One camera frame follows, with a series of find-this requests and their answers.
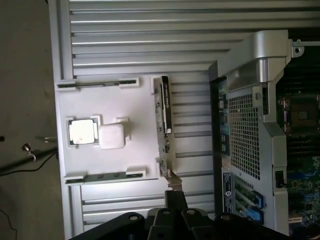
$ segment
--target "floor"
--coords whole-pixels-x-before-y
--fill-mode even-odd
[[[21,146],[52,145],[35,136],[55,136],[50,26],[45,0],[2,0],[0,8],[0,166],[25,157]],[[21,169],[37,168],[41,162]],[[62,240],[59,162],[52,158],[37,172],[0,177],[0,210],[18,230],[19,240]],[[0,239],[14,240],[0,212]]]

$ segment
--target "green circuit board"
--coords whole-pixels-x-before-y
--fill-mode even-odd
[[[320,156],[288,159],[289,214],[302,217],[300,226],[320,223]]]

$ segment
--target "metal clamp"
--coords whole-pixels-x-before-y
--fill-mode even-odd
[[[33,157],[33,161],[37,160],[37,157],[32,152],[31,144],[29,142],[25,143],[21,149],[22,151],[27,152],[28,157]]]

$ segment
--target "expansion slot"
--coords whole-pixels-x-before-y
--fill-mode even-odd
[[[249,198],[247,198],[245,195],[239,192],[237,189],[235,189],[235,194],[238,195],[242,200],[244,200],[248,205],[259,207],[253,201],[251,201]]]

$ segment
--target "silver metal bracket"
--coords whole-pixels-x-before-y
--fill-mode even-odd
[[[171,172],[171,177],[166,177],[165,179],[168,182],[168,188],[172,188],[174,191],[182,191],[182,180],[174,172]]]

